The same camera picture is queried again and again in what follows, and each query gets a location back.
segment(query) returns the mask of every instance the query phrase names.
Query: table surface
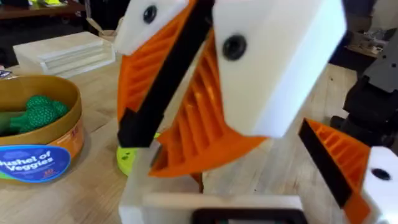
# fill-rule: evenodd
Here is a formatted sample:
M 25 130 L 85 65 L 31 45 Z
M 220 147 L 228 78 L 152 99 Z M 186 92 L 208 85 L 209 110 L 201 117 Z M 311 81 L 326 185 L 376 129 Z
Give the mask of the table surface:
M 83 103 L 86 140 L 82 154 L 55 182 L 0 183 L 0 223 L 120 223 L 118 203 L 127 177 L 115 159 L 118 73 L 116 62 L 70 79 L 80 88 Z M 175 94 L 161 129 L 170 126 L 189 78 Z M 288 133 L 205 173 L 205 193 L 300 195 L 309 223 L 344 223 L 297 131 L 304 116 L 323 122 L 333 115 L 346 116 L 342 107 L 355 80 L 354 71 L 328 65 Z
M 30 7 L 15 7 L 8 5 L 0 6 L 0 20 L 1 19 L 14 19 L 21 17 L 31 17 L 31 16 L 49 16 L 55 14 L 68 14 L 78 11 L 85 11 L 84 5 L 68 0 L 68 5 L 59 7 L 46 7 L 38 3 L 34 3 Z

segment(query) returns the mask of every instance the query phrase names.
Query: black screw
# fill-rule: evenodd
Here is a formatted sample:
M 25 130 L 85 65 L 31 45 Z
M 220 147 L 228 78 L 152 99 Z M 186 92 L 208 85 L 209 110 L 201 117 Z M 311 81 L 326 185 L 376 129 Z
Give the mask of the black screw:
M 233 35 L 224 42 L 224 57 L 227 60 L 238 60 L 245 53 L 247 46 L 244 36 L 240 34 Z
M 390 174 L 383 169 L 372 169 L 372 174 L 382 180 L 391 180 Z
M 154 5 L 149 6 L 144 12 L 144 22 L 150 24 L 155 20 L 157 8 Z

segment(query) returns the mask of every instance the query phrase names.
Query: green toy broccoli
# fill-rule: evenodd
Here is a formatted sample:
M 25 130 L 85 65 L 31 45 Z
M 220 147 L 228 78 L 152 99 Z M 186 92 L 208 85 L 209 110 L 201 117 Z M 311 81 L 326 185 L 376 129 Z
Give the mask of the green toy broccoli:
M 20 134 L 33 131 L 51 124 L 68 111 L 68 107 L 59 101 L 35 95 L 26 103 L 26 111 L 22 116 L 10 119 L 9 129 L 19 130 Z

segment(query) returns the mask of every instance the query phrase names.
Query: blue label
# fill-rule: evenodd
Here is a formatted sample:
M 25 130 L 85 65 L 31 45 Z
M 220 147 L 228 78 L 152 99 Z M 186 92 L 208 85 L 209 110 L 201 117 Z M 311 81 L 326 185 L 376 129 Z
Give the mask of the blue label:
M 16 180 L 46 182 L 64 173 L 69 152 L 58 146 L 0 146 L 0 171 Z

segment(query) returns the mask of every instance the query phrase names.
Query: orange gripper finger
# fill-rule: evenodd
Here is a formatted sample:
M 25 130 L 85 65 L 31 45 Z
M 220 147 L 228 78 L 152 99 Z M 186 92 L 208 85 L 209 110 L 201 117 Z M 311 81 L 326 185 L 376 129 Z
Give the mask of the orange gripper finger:
M 124 110 L 137 111 L 173 47 L 196 0 L 132 55 L 123 56 L 118 86 L 118 121 Z
M 173 177 L 213 169 L 245 155 L 265 139 L 243 136 L 224 121 L 211 30 L 172 127 L 158 137 L 162 148 L 150 175 Z
M 299 135 L 349 222 L 363 223 L 371 212 L 361 196 L 369 146 L 309 119 Z

